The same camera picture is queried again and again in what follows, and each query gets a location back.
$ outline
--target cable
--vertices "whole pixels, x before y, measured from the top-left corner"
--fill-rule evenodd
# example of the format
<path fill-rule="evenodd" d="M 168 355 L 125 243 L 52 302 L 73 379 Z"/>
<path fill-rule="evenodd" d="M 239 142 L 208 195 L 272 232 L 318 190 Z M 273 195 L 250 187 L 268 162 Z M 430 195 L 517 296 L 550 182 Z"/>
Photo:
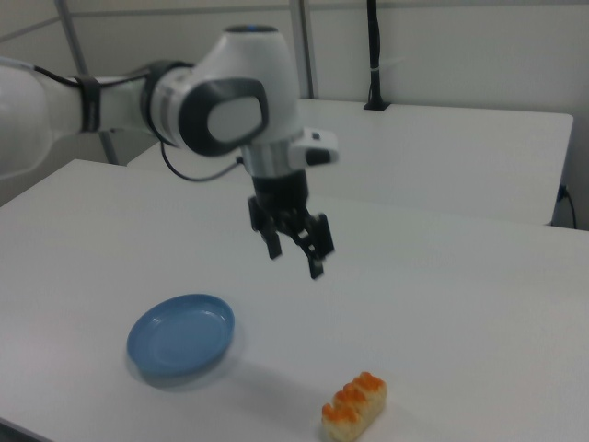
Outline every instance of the cable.
<path fill-rule="evenodd" d="M 35 72 L 38 72 L 40 74 L 43 74 L 44 76 L 49 77 L 51 80 L 57 81 L 58 83 L 61 83 L 62 85 L 66 85 L 69 87 L 80 87 L 80 84 L 77 81 L 73 81 L 67 78 L 64 78 L 62 76 L 58 76 L 57 74 L 54 74 L 51 71 L 48 71 L 47 69 L 44 69 L 42 67 L 39 66 L 33 66 L 33 70 Z M 134 76 L 127 76 L 125 78 L 122 78 L 120 80 L 114 80 L 114 81 L 110 81 L 109 83 L 100 83 L 100 87 L 104 88 L 104 87 L 113 87 L 113 86 L 118 86 L 118 85 L 122 85 L 124 83 L 129 83 L 131 81 L 135 81 L 135 80 L 139 80 L 141 78 L 145 78 L 149 75 L 148 71 L 142 71 L 137 75 Z"/>
<path fill-rule="evenodd" d="M 574 211 L 574 204 L 572 203 L 571 194 L 569 193 L 569 188 L 567 186 L 565 186 L 564 184 L 561 184 L 559 186 L 559 193 L 557 194 L 556 202 L 558 203 L 558 202 L 564 200 L 565 198 L 569 200 L 569 206 L 571 207 L 571 214 L 572 214 L 572 228 L 574 228 L 576 230 L 577 229 L 577 214 Z"/>
<path fill-rule="evenodd" d="M 146 78 L 148 75 L 149 75 L 149 71 L 145 70 L 135 76 L 127 76 L 127 77 L 122 78 L 120 80 L 110 81 L 109 83 L 101 83 L 100 85 L 102 87 L 118 86 L 118 85 L 122 85 L 124 83 L 129 83 L 131 81 L 139 80 L 141 78 Z"/>
<path fill-rule="evenodd" d="M 160 149 L 162 152 L 162 158 L 164 158 L 164 162 L 166 163 L 166 166 L 172 171 L 172 173 L 174 173 L 174 175 L 176 175 L 177 177 L 181 177 L 183 180 L 186 180 L 186 181 L 191 181 L 191 182 L 213 181 L 213 180 L 216 180 L 217 178 L 223 177 L 224 175 L 229 173 L 231 170 L 233 170 L 243 164 L 243 158 L 237 157 L 235 164 L 227 166 L 225 169 L 222 169 L 222 170 L 218 171 L 217 173 L 214 173 L 213 175 L 210 175 L 208 177 L 202 177 L 202 178 L 193 178 L 193 177 L 186 176 L 183 173 L 180 173 L 176 169 L 174 169 L 174 166 L 172 166 L 172 163 L 170 163 L 169 159 L 167 159 L 166 145 L 164 145 L 163 141 L 160 141 L 159 145 L 160 145 Z"/>
<path fill-rule="evenodd" d="M 67 78 L 63 78 L 62 76 L 58 76 L 58 75 L 54 74 L 53 72 L 48 71 L 47 69 L 43 69 L 42 67 L 34 66 L 33 71 L 43 74 L 44 76 L 47 76 L 51 80 L 61 83 L 62 85 L 80 88 L 80 84 L 77 81 L 68 80 Z"/>
<path fill-rule="evenodd" d="M 567 198 L 569 199 L 569 204 L 571 205 L 571 213 L 572 213 L 572 228 L 575 230 L 577 229 L 577 214 L 574 212 L 574 204 L 572 203 L 571 194 L 567 191 Z"/>

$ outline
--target tabletop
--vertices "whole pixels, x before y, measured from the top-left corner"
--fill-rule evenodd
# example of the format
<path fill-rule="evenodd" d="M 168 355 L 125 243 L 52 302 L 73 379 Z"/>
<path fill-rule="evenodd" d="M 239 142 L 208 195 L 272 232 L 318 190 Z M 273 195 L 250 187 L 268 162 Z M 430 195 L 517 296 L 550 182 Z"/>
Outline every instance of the tabletop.
<path fill-rule="evenodd" d="M 338 167 L 308 170 L 319 195 L 544 225 L 552 219 L 570 115 L 301 99 L 304 125 L 333 131 Z M 229 161 L 169 148 L 172 163 L 208 175 Z M 167 170 L 154 146 L 131 168 Z M 227 180 L 248 183 L 244 170 Z"/>
<path fill-rule="evenodd" d="M 74 161 L 0 207 L 0 418 L 60 442 L 325 441 L 323 403 L 389 384 L 362 441 L 585 441 L 589 237 L 312 195 L 326 273 L 250 230 L 250 186 Z M 235 312 L 225 357 L 146 379 L 125 354 L 153 305 Z"/>

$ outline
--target blue plate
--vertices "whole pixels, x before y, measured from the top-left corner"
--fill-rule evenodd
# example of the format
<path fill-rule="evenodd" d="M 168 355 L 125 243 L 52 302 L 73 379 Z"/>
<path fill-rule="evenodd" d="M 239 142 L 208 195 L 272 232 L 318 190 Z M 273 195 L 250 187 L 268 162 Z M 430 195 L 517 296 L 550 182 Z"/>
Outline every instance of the blue plate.
<path fill-rule="evenodd" d="M 133 325 L 127 353 L 147 375 L 188 375 L 223 353 L 231 343 L 234 325 L 233 311 L 218 297 L 173 297 Z"/>

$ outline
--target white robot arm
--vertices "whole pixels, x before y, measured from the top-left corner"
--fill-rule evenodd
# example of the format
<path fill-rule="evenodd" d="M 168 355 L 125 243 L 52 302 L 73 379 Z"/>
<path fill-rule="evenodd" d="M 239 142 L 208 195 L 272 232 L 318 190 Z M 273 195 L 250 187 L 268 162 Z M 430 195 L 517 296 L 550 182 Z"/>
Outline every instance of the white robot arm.
<path fill-rule="evenodd" d="M 227 29 L 196 66 L 156 62 L 122 78 L 62 78 L 0 58 L 0 179 L 82 132 L 143 131 L 207 157 L 240 148 L 253 229 L 273 259 L 278 232 L 291 237 L 315 279 L 333 243 L 327 218 L 306 210 L 305 168 L 337 161 L 337 140 L 302 126 L 294 72 L 283 36 L 265 26 Z"/>

